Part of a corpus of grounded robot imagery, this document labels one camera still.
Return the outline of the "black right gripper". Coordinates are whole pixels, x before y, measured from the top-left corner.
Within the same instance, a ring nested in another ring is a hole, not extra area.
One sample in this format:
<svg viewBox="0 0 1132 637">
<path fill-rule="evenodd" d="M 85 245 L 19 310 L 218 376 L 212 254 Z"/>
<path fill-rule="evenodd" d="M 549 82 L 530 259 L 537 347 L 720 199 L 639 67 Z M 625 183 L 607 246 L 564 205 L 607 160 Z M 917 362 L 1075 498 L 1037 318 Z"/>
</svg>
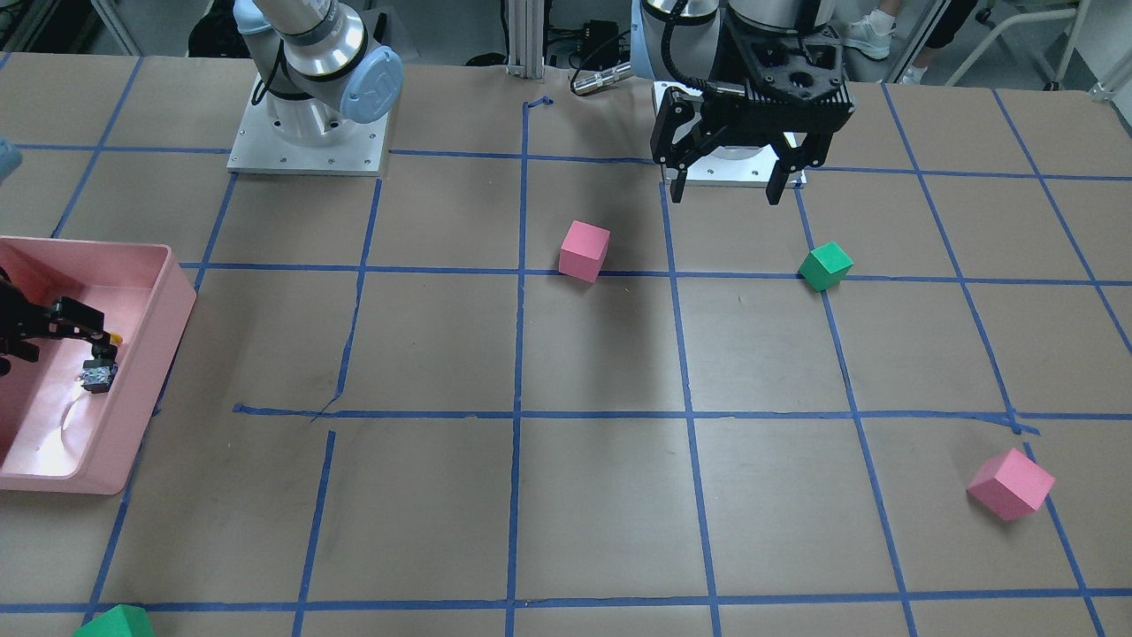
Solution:
<svg viewBox="0 0 1132 637">
<path fill-rule="evenodd" d="M 54 332 L 48 315 L 46 308 L 31 303 L 1 269 L 1 376 L 12 370 L 12 359 L 32 364 L 38 362 L 40 347 L 32 344 L 33 339 L 76 339 L 97 348 L 114 344 L 114 334 L 104 327 L 105 316 L 77 299 L 55 299 Z"/>
</svg>

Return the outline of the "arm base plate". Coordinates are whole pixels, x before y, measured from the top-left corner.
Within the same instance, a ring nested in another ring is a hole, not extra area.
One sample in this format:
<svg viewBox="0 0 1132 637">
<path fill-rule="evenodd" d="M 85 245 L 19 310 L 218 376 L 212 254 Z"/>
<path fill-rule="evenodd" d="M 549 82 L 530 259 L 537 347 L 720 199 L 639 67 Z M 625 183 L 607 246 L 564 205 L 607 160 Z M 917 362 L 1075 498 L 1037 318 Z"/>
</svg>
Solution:
<svg viewBox="0 0 1132 637">
<path fill-rule="evenodd" d="M 662 98 L 668 88 L 681 88 L 691 93 L 696 98 L 700 92 L 688 88 L 679 83 L 654 81 L 654 111 L 660 112 Z M 675 134 L 674 141 L 681 141 L 692 131 L 692 127 L 700 123 L 698 111 L 695 112 L 691 121 L 680 124 Z M 723 146 L 712 150 L 710 156 L 700 158 L 694 165 L 688 167 L 685 186 L 703 187 L 755 187 L 765 188 L 769 184 L 769 174 L 775 166 L 775 150 L 771 146 L 764 148 L 740 148 L 739 146 Z M 663 180 L 671 184 L 677 177 L 675 166 L 662 167 Z M 800 188 L 807 184 L 807 177 L 804 169 L 790 174 L 787 187 Z"/>
<path fill-rule="evenodd" d="M 252 92 L 259 104 L 246 104 L 229 153 L 231 173 L 294 177 L 380 177 L 386 162 L 396 100 L 376 91 L 379 104 L 348 91 L 348 81 L 299 78 L 280 96 Z"/>
</svg>

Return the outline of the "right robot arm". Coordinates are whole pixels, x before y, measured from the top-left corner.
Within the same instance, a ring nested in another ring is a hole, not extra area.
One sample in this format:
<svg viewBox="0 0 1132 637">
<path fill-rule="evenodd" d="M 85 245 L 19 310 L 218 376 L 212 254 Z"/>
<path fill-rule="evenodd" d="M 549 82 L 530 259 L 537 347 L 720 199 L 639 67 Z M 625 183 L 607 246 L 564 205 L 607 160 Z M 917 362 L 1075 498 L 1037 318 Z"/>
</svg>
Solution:
<svg viewBox="0 0 1132 637">
<path fill-rule="evenodd" d="M 260 72 L 251 104 L 278 113 L 280 137 L 307 145 L 346 124 L 375 124 L 388 114 L 404 83 L 404 64 L 340 1 L 235 1 L 232 15 Z M 3 272 L 3 373 L 11 360 L 36 363 L 38 342 L 80 341 L 91 346 L 86 379 L 109 384 L 120 338 L 105 316 L 70 296 L 32 303 Z"/>
</svg>

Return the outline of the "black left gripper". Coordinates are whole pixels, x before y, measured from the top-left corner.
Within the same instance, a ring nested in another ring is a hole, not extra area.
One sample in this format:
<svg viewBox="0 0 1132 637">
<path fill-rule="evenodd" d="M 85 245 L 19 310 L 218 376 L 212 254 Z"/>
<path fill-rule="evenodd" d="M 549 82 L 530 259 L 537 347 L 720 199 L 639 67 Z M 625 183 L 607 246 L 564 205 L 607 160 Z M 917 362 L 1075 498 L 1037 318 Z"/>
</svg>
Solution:
<svg viewBox="0 0 1132 637">
<path fill-rule="evenodd" d="M 823 165 L 856 107 L 844 42 L 830 23 L 652 23 L 650 77 L 700 92 L 668 88 L 650 140 L 654 162 L 675 170 L 674 204 L 712 150 L 771 146 L 767 203 L 778 205 L 795 173 Z M 696 111 L 700 123 L 677 140 Z"/>
</svg>

